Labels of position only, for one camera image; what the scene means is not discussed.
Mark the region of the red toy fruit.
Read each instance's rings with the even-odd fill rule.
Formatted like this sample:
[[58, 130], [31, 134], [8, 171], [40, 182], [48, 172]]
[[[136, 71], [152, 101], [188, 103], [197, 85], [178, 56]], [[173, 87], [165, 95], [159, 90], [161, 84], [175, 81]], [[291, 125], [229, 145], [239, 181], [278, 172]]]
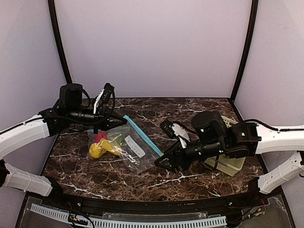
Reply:
[[100, 143], [101, 140], [108, 140], [106, 132], [98, 132], [95, 135], [95, 143]]

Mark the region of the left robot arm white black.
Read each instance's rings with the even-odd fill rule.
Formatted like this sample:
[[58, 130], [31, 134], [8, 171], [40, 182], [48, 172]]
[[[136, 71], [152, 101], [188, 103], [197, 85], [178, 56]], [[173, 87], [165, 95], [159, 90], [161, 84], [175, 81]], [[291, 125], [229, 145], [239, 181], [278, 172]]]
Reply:
[[68, 129], [71, 124], [91, 126], [93, 132], [108, 131], [122, 126], [127, 121], [114, 111], [114, 86], [106, 83], [87, 107], [82, 107], [83, 96], [88, 96], [81, 84], [61, 86], [59, 99], [54, 106], [30, 119], [0, 133], [0, 185], [47, 197], [61, 186], [51, 177], [38, 176], [18, 169], [4, 158], [10, 153], [35, 141], [52, 137]]

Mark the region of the yellow toy pear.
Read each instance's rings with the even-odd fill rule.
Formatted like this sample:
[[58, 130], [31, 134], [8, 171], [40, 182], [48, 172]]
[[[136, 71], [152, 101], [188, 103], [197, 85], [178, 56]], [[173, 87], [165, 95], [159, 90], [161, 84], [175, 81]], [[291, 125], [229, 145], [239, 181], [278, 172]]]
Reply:
[[108, 140], [101, 140], [99, 143], [100, 147], [104, 148], [106, 152], [110, 152], [116, 156], [121, 156], [121, 152], [115, 146], [111, 145]]

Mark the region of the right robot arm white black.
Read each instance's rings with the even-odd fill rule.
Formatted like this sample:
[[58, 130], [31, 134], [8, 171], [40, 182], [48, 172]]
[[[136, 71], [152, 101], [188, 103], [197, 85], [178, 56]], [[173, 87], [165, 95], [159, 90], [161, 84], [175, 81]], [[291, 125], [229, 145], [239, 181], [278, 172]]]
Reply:
[[251, 180], [248, 190], [269, 194], [304, 171], [304, 127], [272, 127], [259, 120], [249, 119], [227, 127], [217, 111], [203, 111], [191, 120], [193, 133], [190, 140], [187, 128], [179, 122], [165, 120], [162, 130], [170, 137], [179, 139], [155, 160], [157, 167], [172, 172], [187, 170], [195, 161], [225, 155], [230, 159], [251, 157], [267, 152], [293, 151], [284, 163], [267, 174]]

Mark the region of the clear zip bag blue zipper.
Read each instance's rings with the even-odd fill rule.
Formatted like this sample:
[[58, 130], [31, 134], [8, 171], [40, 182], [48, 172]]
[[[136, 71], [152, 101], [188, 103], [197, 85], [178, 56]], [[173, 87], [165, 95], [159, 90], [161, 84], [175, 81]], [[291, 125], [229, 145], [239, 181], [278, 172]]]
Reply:
[[130, 150], [125, 142], [125, 137], [128, 135], [130, 127], [124, 125], [108, 131], [99, 130], [94, 133], [93, 130], [88, 130], [88, 153], [93, 159], [101, 158], [106, 152], [123, 158], [130, 153]]

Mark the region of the green toy fruit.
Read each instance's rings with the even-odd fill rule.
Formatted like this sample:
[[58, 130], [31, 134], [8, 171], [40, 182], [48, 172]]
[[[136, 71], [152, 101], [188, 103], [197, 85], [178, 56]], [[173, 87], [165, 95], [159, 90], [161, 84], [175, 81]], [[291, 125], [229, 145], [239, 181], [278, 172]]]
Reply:
[[107, 135], [108, 141], [112, 145], [120, 146], [122, 144], [122, 141], [124, 139], [123, 135], [121, 133], [109, 133]]

